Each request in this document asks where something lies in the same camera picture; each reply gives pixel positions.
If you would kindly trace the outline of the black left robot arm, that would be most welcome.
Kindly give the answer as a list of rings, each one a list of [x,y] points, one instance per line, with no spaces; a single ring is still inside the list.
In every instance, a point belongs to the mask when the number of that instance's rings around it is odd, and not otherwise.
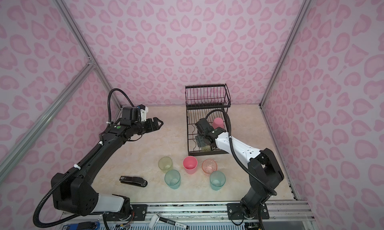
[[[163,121],[144,118],[143,105],[126,107],[121,118],[109,124],[99,135],[96,146],[65,174],[57,173],[51,180],[53,203],[57,210],[78,216],[95,213],[116,213],[126,219],[132,214],[130,199],[120,195],[96,192],[92,183],[109,158],[135,135],[160,130]]]

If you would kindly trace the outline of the orange translucent cup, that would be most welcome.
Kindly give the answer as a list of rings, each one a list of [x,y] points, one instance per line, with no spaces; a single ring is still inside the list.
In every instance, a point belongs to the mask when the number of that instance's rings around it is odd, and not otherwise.
[[[202,170],[205,174],[212,174],[218,169],[218,165],[213,159],[206,159],[202,163]]]

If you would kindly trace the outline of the yellow-green cup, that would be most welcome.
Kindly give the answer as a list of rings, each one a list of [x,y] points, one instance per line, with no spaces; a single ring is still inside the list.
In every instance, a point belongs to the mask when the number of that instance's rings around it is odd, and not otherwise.
[[[168,156],[164,156],[159,159],[158,167],[163,173],[167,173],[173,169],[173,160]]]

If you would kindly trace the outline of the pink cup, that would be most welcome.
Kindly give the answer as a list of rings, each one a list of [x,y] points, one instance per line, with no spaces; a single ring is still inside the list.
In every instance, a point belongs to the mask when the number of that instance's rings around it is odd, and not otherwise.
[[[225,129],[225,122],[222,118],[217,117],[213,120],[212,126],[214,129],[217,129],[217,128]]]
[[[192,175],[197,171],[198,160],[194,156],[187,156],[183,160],[183,166],[186,173]]]

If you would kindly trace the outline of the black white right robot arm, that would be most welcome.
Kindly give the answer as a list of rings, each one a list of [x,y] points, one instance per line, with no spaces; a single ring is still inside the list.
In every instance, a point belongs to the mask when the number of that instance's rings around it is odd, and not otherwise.
[[[215,147],[231,154],[249,175],[251,187],[240,200],[240,208],[245,218],[262,219],[267,214],[267,200],[277,195],[275,189],[285,178],[274,152],[254,148],[233,137],[231,130],[214,128],[205,118],[195,126],[199,146]]]

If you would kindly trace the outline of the green cup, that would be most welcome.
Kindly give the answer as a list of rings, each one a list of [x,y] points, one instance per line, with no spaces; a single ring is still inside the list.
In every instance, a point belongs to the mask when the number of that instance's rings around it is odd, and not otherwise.
[[[210,141],[204,136],[198,135],[195,137],[195,139],[198,147],[201,149],[202,152],[210,152],[212,150]]]

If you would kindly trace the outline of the pink cup front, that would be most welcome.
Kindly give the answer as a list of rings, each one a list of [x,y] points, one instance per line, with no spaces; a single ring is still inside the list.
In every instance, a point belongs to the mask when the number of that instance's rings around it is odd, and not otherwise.
[[[187,156],[183,160],[183,166],[186,173],[192,175],[197,171],[198,160],[194,156]]]

